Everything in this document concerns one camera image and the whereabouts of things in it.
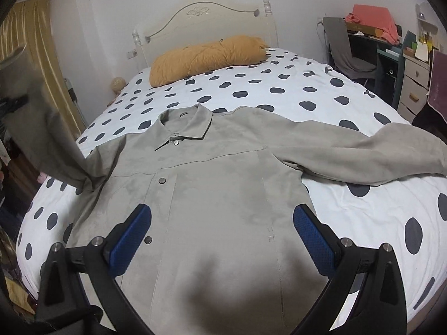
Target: polka dot bedsheet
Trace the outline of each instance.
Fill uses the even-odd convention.
[[[375,94],[329,66],[283,49],[270,49],[262,64],[233,66],[151,88],[150,69],[136,75],[115,103],[81,135],[87,156],[97,145],[126,133],[144,132],[172,107],[197,102],[213,112],[259,107],[292,119],[313,119],[358,130],[368,136],[389,122],[407,123]],[[405,286],[408,320],[447,277],[447,179],[419,175],[369,187],[305,176],[319,219],[338,237],[396,251]],[[28,210],[17,241],[17,258],[26,287],[37,297],[40,271],[51,244],[67,242],[77,220],[82,193],[48,178]],[[334,326],[349,314],[356,281]]]

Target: gold curtain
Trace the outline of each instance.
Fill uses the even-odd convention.
[[[16,3],[0,26],[0,61],[26,43],[34,64],[40,67],[48,100],[59,110],[74,138],[85,130],[70,98],[51,36],[50,0]]]

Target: white drawer unit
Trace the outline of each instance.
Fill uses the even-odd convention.
[[[414,117],[416,117],[412,112],[405,107],[404,104],[399,103],[399,107],[397,107],[397,113],[402,116],[403,119],[406,119],[409,123],[413,123]]]
[[[405,75],[428,89],[430,71],[428,71],[426,68],[420,66],[419,64],[416,64],[412,60],[407,59],[405,62]]]
[[[427,103],[427,92],[426,88],[421,87],[413,79],[405,76],[400,103],[404,104],[416,115]]]

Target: jacket collar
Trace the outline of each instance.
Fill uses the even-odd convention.
[[[179,129],[179,132],[172,132],[166,128],[166,122],[176,121],[180,119],[180,115],[182,116],[184,113],[193,115],[185,127]],[[213,113],[201,104],[195,104],[188,108],[168,109],[164,111],[158,116],[157,121],[155,121],[154,125],[151,127],[154,138],[154,149],[158,150],[167,142],[178,138],[203,138],[211,124],[212,117]]]

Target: mustard pillow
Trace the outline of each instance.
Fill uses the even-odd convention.
[[[152,64],[149,82],[152,87],[160,87],[210,70],[257,64],[265,60],[265,48],[267,44],[261,38],[236,35],[222,41],[170,50]]]

